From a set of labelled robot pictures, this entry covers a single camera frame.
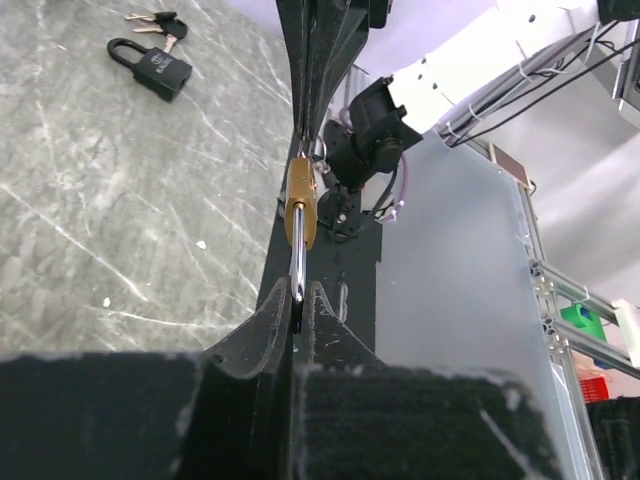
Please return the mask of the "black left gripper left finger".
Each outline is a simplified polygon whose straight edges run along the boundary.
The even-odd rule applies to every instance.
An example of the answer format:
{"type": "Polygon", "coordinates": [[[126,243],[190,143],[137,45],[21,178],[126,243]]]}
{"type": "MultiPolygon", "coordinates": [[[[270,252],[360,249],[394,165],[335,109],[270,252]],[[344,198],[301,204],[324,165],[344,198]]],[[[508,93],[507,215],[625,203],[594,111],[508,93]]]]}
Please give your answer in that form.
{"type": "Polygon", "coordinates": [[[20,353],[1,360],[5,479],[284,479],[291,295],[203,352],[20,353]]]}

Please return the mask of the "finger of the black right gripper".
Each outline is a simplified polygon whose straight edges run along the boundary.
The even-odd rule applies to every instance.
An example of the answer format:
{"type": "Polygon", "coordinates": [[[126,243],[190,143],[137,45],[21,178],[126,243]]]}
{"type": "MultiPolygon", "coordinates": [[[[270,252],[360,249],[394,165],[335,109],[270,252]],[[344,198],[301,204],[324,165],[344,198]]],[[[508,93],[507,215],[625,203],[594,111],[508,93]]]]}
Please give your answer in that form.
{"type": "Polygon", "coordinates": [[[307,55],[307,138],[366,41],[370,1],[312,1],[307,55]]]}
{"type": "Polygon", "coordinates": [[[309,145],[311,1],[277,0],[276,6],[289,59],[295,133],[301,145],[309,145]]]}

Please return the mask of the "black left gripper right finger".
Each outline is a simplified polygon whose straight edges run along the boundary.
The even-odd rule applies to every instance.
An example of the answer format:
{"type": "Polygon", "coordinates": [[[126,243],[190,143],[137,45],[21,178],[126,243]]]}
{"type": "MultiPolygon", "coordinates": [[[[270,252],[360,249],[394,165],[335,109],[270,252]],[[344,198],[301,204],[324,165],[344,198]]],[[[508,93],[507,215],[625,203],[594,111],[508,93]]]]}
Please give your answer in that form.
{"type": "Polygon", "coordinates": [[[559,479],[531,390],[495,369],[392,366],[307,287],[292,403],[296,479],[559,479]]]}

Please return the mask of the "black padlock keys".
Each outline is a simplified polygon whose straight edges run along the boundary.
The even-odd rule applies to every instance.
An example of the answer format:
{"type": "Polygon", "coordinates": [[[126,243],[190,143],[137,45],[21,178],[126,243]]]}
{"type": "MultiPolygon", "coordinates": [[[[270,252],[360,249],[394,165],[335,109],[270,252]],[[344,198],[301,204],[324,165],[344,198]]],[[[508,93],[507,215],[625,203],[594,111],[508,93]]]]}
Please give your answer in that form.
{"type": "Polygon", "coordinates": [[[176,43],[188,35],[187,24],[178,17],[175,11],[160,11],[152,14],[132,14],[126,16],[127,21],[146,23],[145,27],[134,28],[136,33],[158,33],[165,37],[163,51],[170,53],[176,43]]]}

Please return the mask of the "black padlock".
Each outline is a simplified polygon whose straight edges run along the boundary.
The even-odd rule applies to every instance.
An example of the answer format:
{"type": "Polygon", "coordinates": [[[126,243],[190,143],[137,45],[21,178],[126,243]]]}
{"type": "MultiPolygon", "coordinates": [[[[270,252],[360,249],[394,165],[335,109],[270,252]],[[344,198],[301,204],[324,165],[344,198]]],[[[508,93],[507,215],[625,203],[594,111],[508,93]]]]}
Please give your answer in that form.
{"type": "Polygon", "coordinates": [[[107,43],[109,56],[132,72],[136,82],[157,94],[162,100],[172,102],[191,77],[193,67],[163,50],[146,48],[130,39],[114,38],[107,43]],[[124,58],[119,51],[130,49],[142,57],[136,63],[124,58]]]}

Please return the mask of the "small brass padlock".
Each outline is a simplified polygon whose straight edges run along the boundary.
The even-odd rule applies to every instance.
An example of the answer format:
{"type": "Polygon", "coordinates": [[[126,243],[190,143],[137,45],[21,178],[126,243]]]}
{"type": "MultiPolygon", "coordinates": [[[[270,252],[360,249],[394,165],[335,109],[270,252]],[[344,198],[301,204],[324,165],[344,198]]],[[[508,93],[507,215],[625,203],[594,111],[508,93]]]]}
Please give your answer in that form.
{"type": "Polygon", "coordinates": [[[306,291],[307,251],[317,232],[317,182],[312,161],[296,157],[289,163],[285,189],[285,232],[291,246],[291,294],[301,304],[306,291]]]}

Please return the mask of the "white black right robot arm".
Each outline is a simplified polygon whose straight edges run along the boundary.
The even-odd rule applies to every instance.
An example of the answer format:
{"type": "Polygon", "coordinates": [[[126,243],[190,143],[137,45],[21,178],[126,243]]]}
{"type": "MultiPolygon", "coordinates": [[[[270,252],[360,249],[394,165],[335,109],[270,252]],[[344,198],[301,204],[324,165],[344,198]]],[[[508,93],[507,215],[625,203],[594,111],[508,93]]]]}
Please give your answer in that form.
{"type": "MultiPolygon", "coordinates": [[[[297,154],[286,193],[301,201],[316,191],[310,155],[331,97],[368,39],[385,26],[386,1],[279,1],[289,57],[297,154]]],[[[383,78],[400,121],[422,135],[462,101],[539,51],[599,21],[594,1],[495,1],[412,64],[383,78]]]]}

